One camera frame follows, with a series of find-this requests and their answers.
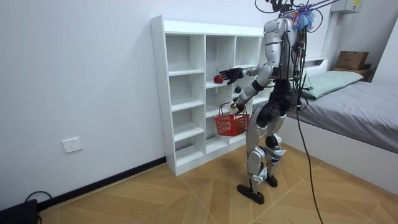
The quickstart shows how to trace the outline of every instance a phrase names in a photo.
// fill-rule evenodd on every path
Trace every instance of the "light green pillow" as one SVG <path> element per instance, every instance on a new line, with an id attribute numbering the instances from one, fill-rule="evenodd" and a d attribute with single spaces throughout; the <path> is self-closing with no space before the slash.
<path id="1" fill-rule="evenodd" d="M 355 72 L 329 71 L 307 77 L 304 87 L 312 87 L 312 90 L 303 90 L 303 96 L 308 99 L 319 99 L 328 93 L 342 89 L 362 79 L 362 75 Z"/>

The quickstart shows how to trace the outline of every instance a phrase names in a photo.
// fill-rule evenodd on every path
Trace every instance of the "white wall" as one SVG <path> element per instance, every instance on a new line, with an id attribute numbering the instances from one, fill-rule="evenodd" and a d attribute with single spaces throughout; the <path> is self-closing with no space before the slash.
<path id="1" fill-rule="evenodd" d="M 361 12 L 339 17 L 337 32 L 341 32 L 341 35 L 339 33 L 340 38 L 335 38 L 336 51 L 330 60 L 332 67 L 342 50 L 369 52 L 366 63 L 371 63 L 372 68 L 379 65 L 398 17 L 398 1 L 363 1 Z"/>
<path id="2" fill-rule="evenodd" d="M 164 156 L 149 26 L 159 14 L 256 27 L 275 18 L 246 0 L 0 1 L 0 210 Z M 310 35 L 309 57 L 327 24 Z M 61 141 L 76 136 L 84 149 L 65 154 Z"/>
<path id="3" fill-rule="evenodd" d="M 376 74 L 374 74 L 373 83 L 381 83 L 387 85 L 398 84 L 398 74 L 395 69 L 397 63 L 397 52 L 398 52 L 398 22 L 396 22 L 394 29 L 392 30 L 390 39 L 387 43 L 387 47 L 381 57 L 379 67 L 377 68 Z"/>

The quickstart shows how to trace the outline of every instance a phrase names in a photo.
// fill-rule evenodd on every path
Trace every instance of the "red basket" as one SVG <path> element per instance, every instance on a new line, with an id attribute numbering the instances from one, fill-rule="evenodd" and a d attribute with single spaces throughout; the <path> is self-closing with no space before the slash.
<path id="1" fill-rule="evenodd" d="M 228 103 L 223 103 L 218 109 L 218 117 L 216 121 L 218 134 L 221 136 L 237 136 L 244 133 L 248 129 L 250 114 L 244 108 L 243 114 L 224 115 L 223 106 Z"/>

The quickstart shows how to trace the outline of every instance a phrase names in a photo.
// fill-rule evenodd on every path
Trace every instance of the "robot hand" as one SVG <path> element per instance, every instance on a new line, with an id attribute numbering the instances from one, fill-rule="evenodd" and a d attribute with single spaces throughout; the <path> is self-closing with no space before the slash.
<path id="1" fill-rule="evenodd" d="M 220 71 L 220 75 L 224 80 L 229 80 L 228 85 L 234 83 L 237 79 L 243 78 L 243 68 L 231 68 L 229 70 Z"/>
<path id="2" fill-rule="evenodd" d="M 238 114 L 244 110 L 244 105 L 238 105 L 236 104 L 238 98 L 234 98 L 230 103 L 229 103 L 229 110 L 232 115 Z"/>

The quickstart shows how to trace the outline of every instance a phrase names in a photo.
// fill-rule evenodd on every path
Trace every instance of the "electrical outlet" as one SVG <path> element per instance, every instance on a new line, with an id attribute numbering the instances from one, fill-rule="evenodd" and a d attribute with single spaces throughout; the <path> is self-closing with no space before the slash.
<path id="1" fill-rule="evenodd" d="M 63 140 L 62 144 L 63 144 L 63 147 L 65 148 L 66 153 L 83 149 L 83 147 L 81 146 L 79 137 L 74 138 L 74 139 Z"/>

